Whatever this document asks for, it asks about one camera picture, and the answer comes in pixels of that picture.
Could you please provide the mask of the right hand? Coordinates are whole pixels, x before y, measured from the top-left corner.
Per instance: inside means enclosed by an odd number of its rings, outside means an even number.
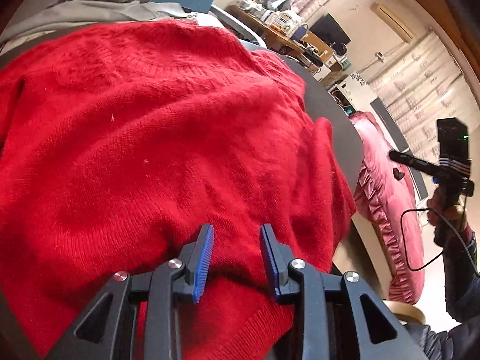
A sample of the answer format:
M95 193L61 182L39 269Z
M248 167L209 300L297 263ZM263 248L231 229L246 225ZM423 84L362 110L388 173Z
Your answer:
M459 237L452 230L452 227L454 227L467 245L472 239L472 231L466 219L466 212L459 202L446 206L447 202L445 189L441 186L435 189L432 197L427 201L427 208L429 209L427 218L429 224L434 226L433 242L442 248L448 245L460 246Z

